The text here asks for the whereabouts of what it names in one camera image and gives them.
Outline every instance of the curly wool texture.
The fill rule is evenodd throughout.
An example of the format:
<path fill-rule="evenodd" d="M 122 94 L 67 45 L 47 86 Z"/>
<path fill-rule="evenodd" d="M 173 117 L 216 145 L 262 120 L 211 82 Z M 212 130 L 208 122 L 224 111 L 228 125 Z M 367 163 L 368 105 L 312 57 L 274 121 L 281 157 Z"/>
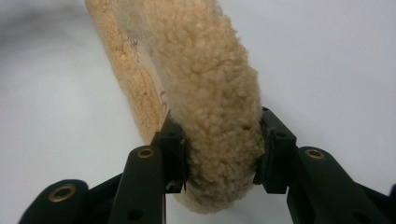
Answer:
<path fill-rule="evenodd" d="M 161 108 L 160 92 L 164 92 L 172 119 L 187 136 L 191 173 L 187 191 L 177 195 L 177 200 L 192 211 L 213 213 L 244 197 L 252 187 L 256 160 L 263 153 L 259 86 L 256 71 L 248 65 L 247 51 L 218 3 L 214 0 L 86 0 L 86 3 L 135 119 L 142 123 L 142 118 L 136 117 L 145 110 L 156 109 L 160 112 L 155 120 L 163 120 L 166 111 Z M 120 49 L 130 52 L 133 49 L 128 45 L 111 47 L 109 43 L 115 42 L 110 39 L 111 31 L 116 31 L 117 43 L 127 42 L 131 46 L 131 42 L 138 42 L 138 62 L 132 56 L 113 62 L 119 60 L 113 56 Z M 120 70 L 125 63 L 134 69 Z M 138 84 L 126 80 L 139 76 L 136 71 L 151 75 L 147 91 L 156 89 L 158 97 L 155 93 L 144 99 L 133 95 L 134 90 L 128 86 Z M 146 101 L 150 101 L 148 107 L 139 108 Z M 139 126 L 148 135 L 146 140 L 154 134 L 153 130 L 159 129 L 155 125 Z"/>

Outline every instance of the sheepskin pad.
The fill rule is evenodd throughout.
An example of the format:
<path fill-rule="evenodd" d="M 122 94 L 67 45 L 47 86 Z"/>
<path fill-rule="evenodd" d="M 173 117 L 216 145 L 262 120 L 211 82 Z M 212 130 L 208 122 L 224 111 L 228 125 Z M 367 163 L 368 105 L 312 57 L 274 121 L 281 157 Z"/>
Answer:
<path fill-rule="evenodd" d="M 198 213 L 252 187 L 263 153 L 257 72 L 214 0 L 86 0 L 136 125 L 149 143 L 165 114 L 183 128 L 190 178 L 177 200 Z"/>

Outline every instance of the white surface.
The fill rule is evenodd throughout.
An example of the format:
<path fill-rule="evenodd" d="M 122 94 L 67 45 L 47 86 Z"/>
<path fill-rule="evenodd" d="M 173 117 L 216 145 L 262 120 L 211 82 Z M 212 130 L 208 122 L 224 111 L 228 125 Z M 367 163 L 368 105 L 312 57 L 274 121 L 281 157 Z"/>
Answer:
<path fill-rule="evenodd" d="M 260 72 L 262 103 L 299 146 L 331 152 L 357 182 L 396 183 L 396 3 L 221 0 Z M 81 0 L 2 1 L 0 223 L 48 185 L 93 187 L 142 145 Z M 285 197 L 256 187 L 200 216 L 167 197 L 168 223 L 291 223 Z"/>

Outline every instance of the black plastic part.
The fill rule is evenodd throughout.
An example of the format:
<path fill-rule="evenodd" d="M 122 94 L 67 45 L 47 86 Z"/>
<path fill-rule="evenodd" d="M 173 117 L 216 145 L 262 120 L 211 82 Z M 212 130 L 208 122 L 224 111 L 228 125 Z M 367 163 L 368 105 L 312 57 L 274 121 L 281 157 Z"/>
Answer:
<path fill-rule="evenodd" d="M 166 193 L 180 193 L 186 190 L 189 175 L 186 162 L 186 140 L 181 126 L 170 119 L 170 113 L 163 123 L 161 131 L 151 144 L 163 151 Z"/>
<path fill-rule="evenodd" d="M 29 206 L 20 224 L 82 223 L 88 186 L 80 180 L 62 180 L 44 189 Z"/>
<path fill-rule="evenodd" d="M 129 154 L 107 223 L 165 223 L 163 153 L 158 147 L 138 147 Z"/>
<path fill-rule="evenodd" d="M 293 168 L 288 206 L 294 223 L 391 223 L 326 151 L 300 148 Z"/>
<path fill-rule="evenodd" d="M 259 159 L 253 183 L 263 184 L 267 193 L 285 194 L 297 138 L 268 108 L 262 108 L 265 153 Z"/>

